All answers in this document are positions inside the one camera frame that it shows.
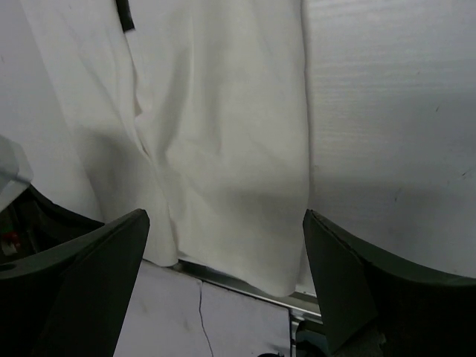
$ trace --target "crack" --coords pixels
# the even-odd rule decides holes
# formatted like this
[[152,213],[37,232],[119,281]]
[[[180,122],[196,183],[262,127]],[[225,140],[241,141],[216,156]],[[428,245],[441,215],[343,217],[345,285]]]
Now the crack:
[[200,301],[199,301],[199,314],[200,314],[200,322],[202,323],[202,330],[203,334],[205,335],[205,338],[207,339],[208,342],[208,348],[210,349],[211,357],[215,357],[213,354],[213,349],[211,348],[211,343],[210,339],[207,334],[207,330],[205,329],[205,325],[203,324],[203,315],[202,315],[202,288],[203,288],[203,283],[200,284]]

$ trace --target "cloth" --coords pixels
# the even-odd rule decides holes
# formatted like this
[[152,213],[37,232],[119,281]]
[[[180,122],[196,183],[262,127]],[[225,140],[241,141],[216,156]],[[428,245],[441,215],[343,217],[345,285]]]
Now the cloth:
[[298,0],[22,0],[106,220],[151,219],[178,254],[295,290],[309,187]]

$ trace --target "towel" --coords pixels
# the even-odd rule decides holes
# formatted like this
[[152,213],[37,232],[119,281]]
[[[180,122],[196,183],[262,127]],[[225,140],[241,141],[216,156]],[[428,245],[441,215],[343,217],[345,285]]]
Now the towel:
[[144,208],[144,258],[295,290],[309,191],[298,0],[22,0],[107,221]]

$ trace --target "scratch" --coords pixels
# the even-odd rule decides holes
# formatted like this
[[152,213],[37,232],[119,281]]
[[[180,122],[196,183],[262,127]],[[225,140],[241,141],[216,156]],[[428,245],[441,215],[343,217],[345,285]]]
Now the scratch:
[[395,193],[395,197],[393,198],[393,200],[395,202],[397,202],[399,200],[399,196],[400,196],[400,193],[402,193],[403,189],[400,187],[397,192]]
[[202,323],[203,334],[205,335],[205,338],[207,339],[207,342],[208,342],[208,348],[210,349],[211,357],[215,357],[215,355],[213,354],[213,349],[211,348],[211,343],[210,343],[210,339],[209,339],[208,334],[207,334],[207,330],[205,329],[205,325],[203,324],[203,315],[202,315],[202,288],[203,288],[203,283],[201,283],[199,285],[199,287],[200,287],[200,301],[199,301],[200,322]]

